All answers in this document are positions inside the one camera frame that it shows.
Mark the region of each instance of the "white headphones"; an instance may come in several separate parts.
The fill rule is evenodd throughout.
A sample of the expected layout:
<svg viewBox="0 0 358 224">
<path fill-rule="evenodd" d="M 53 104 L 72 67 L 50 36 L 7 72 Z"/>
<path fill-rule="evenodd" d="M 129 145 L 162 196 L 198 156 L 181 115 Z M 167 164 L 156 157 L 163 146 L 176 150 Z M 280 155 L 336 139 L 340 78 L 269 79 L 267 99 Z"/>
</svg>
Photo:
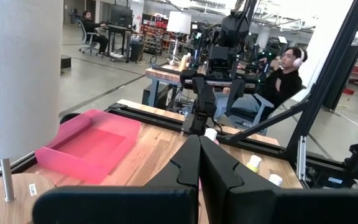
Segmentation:
<svg viewBox="0 0 358 224">
<path fill-rule="evenodd" d="M 305 52 L 301 48 L 299 48 L 299 50 L 301 50 L 301 57 L 296 58 L 293 61 L 293 66 L 295 66 L 296 68 L 299 68 L 303 64 L 303 60 L 305 59 Z"/>
</svg>

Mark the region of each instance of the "floor lamp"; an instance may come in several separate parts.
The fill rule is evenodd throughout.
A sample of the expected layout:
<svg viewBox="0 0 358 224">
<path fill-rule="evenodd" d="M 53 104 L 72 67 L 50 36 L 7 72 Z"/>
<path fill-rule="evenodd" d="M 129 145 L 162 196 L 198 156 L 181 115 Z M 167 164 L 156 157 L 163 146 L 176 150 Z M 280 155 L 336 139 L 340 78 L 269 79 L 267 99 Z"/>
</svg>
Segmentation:
<svg viewBox="0 0 358 224">
<path fill-rule="evenodd" d="M 176 57 L 178 50 L 178 37 L 181 34 L 190 34 L 191 14 L 171 11 L 169 13 L 167 31 L 175 34 L 175 46 L 169 62 L 170 65 L 175 65 L 175 61 L 178 60 Z"/>
<path fill-rule="evenodd" d="M 0 223 L 31 223 L 34 202 L 55 185 L 38 174 L 12 175 L 9 158 L 57 134 L 63 1 L 0 0 L 0 21 Z"/>
</svg>

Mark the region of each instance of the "pink tray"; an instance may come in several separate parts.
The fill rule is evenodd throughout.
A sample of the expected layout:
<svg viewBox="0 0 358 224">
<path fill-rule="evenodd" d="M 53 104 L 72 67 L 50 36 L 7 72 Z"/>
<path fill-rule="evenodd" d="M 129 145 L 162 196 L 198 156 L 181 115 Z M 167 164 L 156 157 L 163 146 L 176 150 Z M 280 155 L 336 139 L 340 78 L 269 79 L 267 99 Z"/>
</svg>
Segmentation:
<svg viewBox="0 0 358 224">
<path fill-rule="evenodd" d="M 48 145 L 35 151 L 38 164 L 90 184 L 100 184 L 135 144 L 140 122 L 89 110 L 60 125 Z"/>
</svg>

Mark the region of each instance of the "gray floor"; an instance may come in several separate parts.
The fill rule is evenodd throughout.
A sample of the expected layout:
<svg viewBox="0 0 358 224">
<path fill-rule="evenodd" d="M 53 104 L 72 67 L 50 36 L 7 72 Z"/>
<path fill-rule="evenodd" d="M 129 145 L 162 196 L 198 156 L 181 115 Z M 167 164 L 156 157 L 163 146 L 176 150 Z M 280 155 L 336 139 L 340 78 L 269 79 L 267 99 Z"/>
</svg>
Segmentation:
<svg viewBox="0 0 358 224">
<path fill-rule="evenodd" d="M 79 28 L 63 26 L 62 54 L 72 58 L 72 68 L 61 77 L 60 115 L 89 109 L 102 110 L 120 99 L 140 103 L 143 89 L 151 84 L 144 77 L 144 70 L 149 65 L 112 63 L 108 58 L 82 54 L 78 51 L 80 36 Z M 150 56 L 144 56 L 145 61 L 149 59 Z M 163 62 L 163 58 L 158 60 L 158 63 Z M 349 145 L 358 143 L 358 89 L 355 90 L 352 96 L 342 96 L 335 113 L 319 112 L 308 138 L 309 151 L 338 161 L 350 155 Z M 286 102 L 276 114 L 294 103 Z M 286 146 L 299 117 L 297 115 L 270 127 L 267 136 L 278 139 L 281 145 Z"/>
</svg>

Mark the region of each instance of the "person sitting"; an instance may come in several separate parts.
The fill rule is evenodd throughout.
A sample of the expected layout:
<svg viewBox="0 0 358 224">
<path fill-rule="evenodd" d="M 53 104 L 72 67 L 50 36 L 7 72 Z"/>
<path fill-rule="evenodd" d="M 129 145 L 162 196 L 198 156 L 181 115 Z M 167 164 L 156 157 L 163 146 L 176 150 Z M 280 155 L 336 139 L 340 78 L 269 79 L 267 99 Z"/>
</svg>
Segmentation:
<svg viewBox="0 0 358 224">
<path fill-rule="evenodd" d="M 284 101 L 293 97 L 302 89 L 302 79 L 299 77 L 298 69 L 308 59 L 307 52 L 298 47 L 286 49 L 282 60 L 281 68 L 278 61 L 273 61 L 271 67 L 273 72 L 267 77 L 265 85 L 260 91 L 260 96 L 271 102 L 274 107 L 266 107 L 263 114 L 269 115 L 278 108 Z M 229 99 L 230 88 L 224 88 L 222 93 L 215 93 L 218 100 L 217 110 L 214 119 L 218 119 L 226 112 L 227 101 Z M 253 113 L 257 113 L 262 103 L 258 100 L 257 95 L 245 94 L 238 98 L 233 108 L 241 108 Z"/>
<path fill-rule="evenodd" d="M 109 39 L 107 39 L 107 37 L 99 34 L 98 31 L 96 30 L 96 28 L 107 27 L 107 25 L 93 22 L 92 21 L 92 13 L 88 10 L 84 11 L 84 13 L 82 13 L 82 16 L 83 16 L 83 19 L 81 21 L 84 25 L 85 32 L 87 32 L 87 33 L 95 32 L 96 33 L 96 35 L 94 35 L 92 38 L 92 42 L 96 42 L 96 43 L 100 44 L 98 55 L 105 54 Z M 89 41 L 90 38 L 91 38 L 91 35 L 87 35 L 86 41 Z"/>
</svg>

